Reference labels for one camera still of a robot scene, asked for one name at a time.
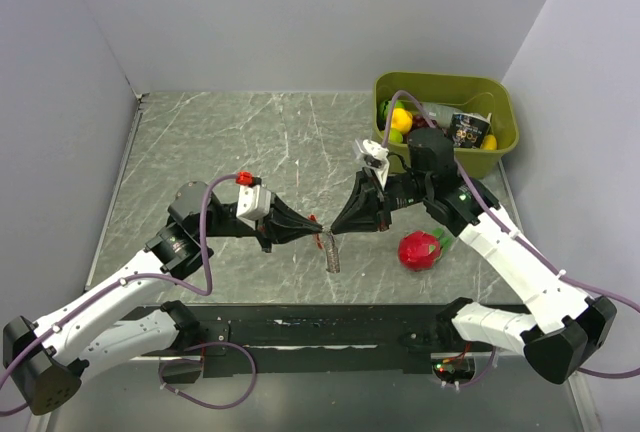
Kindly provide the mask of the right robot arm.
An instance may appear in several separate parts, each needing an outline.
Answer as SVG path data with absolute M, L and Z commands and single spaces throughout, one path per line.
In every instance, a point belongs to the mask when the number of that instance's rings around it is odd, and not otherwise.
M 537 257 L 499 200 L 460 167 L 441 130 L 417 129 L 408 146 L 409 167 L 392 175 L 386 147 L 369 139 L 355 142 L 364 166 L 332 233 L 385 231 L 394 211 L 422 204 L 488 262 L 526 308 L 512 313 L 457 299 L 436 328 L 439 343 L 452 351 L 467 342 L 490 344 L 523 356 L 545 380 L 564 383 L 603 345 L 616 307 L 565 283 Z

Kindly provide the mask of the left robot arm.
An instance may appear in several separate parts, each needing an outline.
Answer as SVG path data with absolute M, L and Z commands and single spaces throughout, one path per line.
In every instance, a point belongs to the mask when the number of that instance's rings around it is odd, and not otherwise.
M 181 302 L 133 322 L 125 315 L 173 286 L 210 296 L 210 237 L 252 237 L 269 252 L 322 231 L 249 173 L 189 182 L 170 204 L 166 225 L 113 275 L 52 313 L 35 321 L 19 316 L 4 327 L 1 380 L 12 381 L 24 408 L 41 416 L 133 357 L 165 349 L 185 354 L 197 344 L 198 324 Z

